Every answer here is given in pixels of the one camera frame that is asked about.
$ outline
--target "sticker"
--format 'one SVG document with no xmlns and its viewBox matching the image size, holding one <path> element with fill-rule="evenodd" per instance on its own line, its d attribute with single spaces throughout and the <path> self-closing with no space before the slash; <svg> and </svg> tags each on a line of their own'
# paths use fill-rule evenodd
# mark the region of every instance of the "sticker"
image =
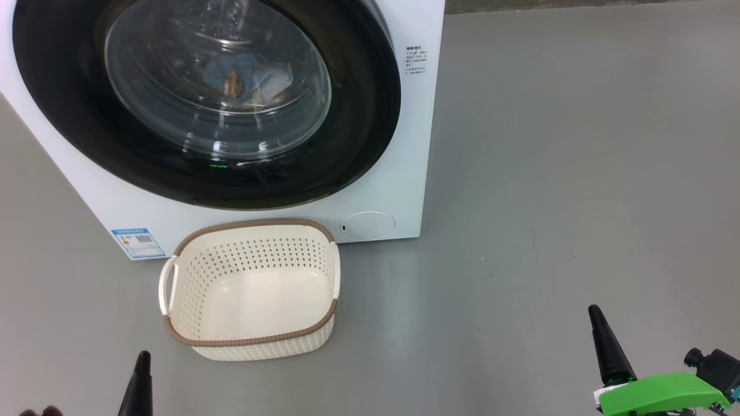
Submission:
<svg viewBox="0 0 740 416">
<path fill-rule="evenodd" d="M 603 395 L 604 393 L 611 392 L 614 389 L 627 386 L 628 384 L 629 383 L 617 384 L 616 386 L 609 386 L 609 387 L 604 387 L 603 389 L 596 390 L 595 392 L 593 392 L 593 399 L 596 401 L 596 405 L 601 406 L 600 398 L 601 398 L 601 395 Z"/>
<path fill-rule="evenodd" d="M 146 228 L 111 229 L 110 232 L 131 258 L 165 257 L 164 251 Z"/>
<path fill-rule="evenodd" d="M 406 47 L 406 75 L 425 73 L 427 58 L 426 49 L 421 46 Z"/>
</svg>

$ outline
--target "gray floor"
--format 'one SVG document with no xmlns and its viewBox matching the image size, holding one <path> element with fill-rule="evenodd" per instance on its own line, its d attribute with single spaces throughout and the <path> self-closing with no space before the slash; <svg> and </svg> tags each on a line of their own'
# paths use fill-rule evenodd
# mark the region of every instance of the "gray floor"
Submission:
<svg viewBox="0 0 740 416">
<path fill-rule="evenodd" d="M 696 0 L 447 0 L 445 13 L 487 13 L 504 10 L 556 9 L 561 7 L 601 7 L 605 5 L 627 5 L 665 3 L 667 1 Z"/>
<path fill-rule="evenodd" d="M 740 4 L 453 16 L 423 236 L 345 245 L 320 350 L 205 360 L 0 109 L 0 414 L 111 415 L 153 355 L 156 416 L 596 415 L 587 306 L 638 376 L 740 356 Z"/>
</svg>

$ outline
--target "white plastic basket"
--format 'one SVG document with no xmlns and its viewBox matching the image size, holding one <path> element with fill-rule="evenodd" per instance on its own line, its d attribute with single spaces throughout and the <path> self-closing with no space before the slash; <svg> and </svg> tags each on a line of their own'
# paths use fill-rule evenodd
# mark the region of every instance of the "white plastic basket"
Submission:
<svg viewBox="0 0 740 416">
<path fill-rule="evenodd" d="M 339 249 L 326 228 L 253 221 L 186 238 L 160 274 L 159 306 L 169 334 L 204 357 L 265 360 L 322 346 L 339 288 Z"/>
</svg>

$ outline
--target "washing machine drum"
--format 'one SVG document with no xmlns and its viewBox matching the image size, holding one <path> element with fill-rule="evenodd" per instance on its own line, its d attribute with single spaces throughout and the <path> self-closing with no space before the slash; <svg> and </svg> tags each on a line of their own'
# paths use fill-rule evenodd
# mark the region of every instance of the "washing machine drum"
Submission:
<svg viewBox="0 0 740 416">
<path fill-rule="evenodd" d="M 13 42 L 69 142 L 189 204 L 337 192 L 380 158 L 400 110 L 387 30 L 361 1 L 19 0 Z"/>
</svg>

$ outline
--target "washing machine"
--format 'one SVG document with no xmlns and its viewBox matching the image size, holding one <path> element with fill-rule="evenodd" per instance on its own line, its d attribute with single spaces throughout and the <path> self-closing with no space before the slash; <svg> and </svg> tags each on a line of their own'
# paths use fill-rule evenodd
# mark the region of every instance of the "washing machine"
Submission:
<svg viewBox="0 0 740 416">
<path fill-rule="evenodd" d="M 413 238 L 443 10 L 2 0 L 0 91 L 133 260 L 264 218 L 341 243 Z"/>
</svg>

